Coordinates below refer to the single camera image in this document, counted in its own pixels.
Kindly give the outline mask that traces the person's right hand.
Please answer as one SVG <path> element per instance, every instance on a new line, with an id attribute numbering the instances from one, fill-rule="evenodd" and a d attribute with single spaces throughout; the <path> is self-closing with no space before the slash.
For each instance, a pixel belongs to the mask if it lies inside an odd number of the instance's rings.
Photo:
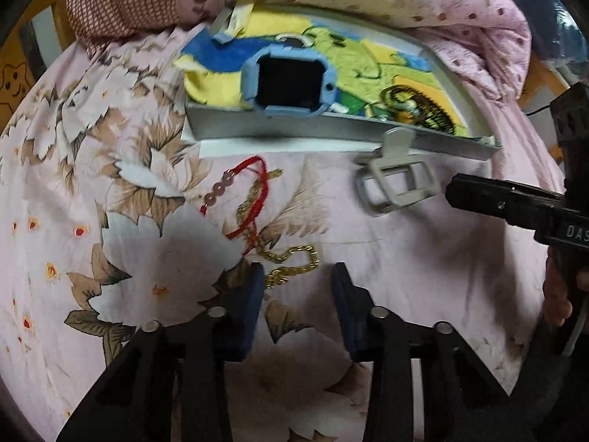
<path id="1" fill-rule="evenodd" d="M 553 248 L 547 252 L 543 294 L 545 319 L 553 326 L 562 326 L 572 313 L 572 304 L 568 300 L 567 285 L 560 271 L 558 252 Z"/>

